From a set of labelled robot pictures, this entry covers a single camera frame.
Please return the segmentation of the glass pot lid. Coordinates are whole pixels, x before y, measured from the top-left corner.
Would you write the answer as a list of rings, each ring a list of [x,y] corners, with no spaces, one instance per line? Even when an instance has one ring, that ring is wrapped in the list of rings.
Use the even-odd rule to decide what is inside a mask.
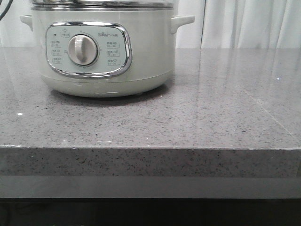
[[[32,10],[42,11],[139,11],[172,10],[170,0],[32,0]]]

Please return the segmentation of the pale green electric cooking pot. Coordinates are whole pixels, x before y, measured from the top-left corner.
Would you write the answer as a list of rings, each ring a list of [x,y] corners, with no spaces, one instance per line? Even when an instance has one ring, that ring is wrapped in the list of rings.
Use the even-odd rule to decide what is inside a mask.
[[[178,28],[194,16],[156,25],[158,36],[101,21],[61,21],[36,33],[38,68],[52,89],[79,97],[122,97],[165,83],[174,73]]]

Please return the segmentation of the white pleated curtain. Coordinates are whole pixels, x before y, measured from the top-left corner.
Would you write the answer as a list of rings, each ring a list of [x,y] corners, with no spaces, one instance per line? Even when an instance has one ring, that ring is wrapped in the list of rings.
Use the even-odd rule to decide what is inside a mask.
[[[0,22],[3,47],[32,47],[38,25],[101,21],[156,37],[156,25],[170,26],[173,16],[194,16],[174,34],[177,48],[300,48],[301,3],[298,0],[175,0],[173,8],[72,8],[31,10],[28,0],[13,1]]]

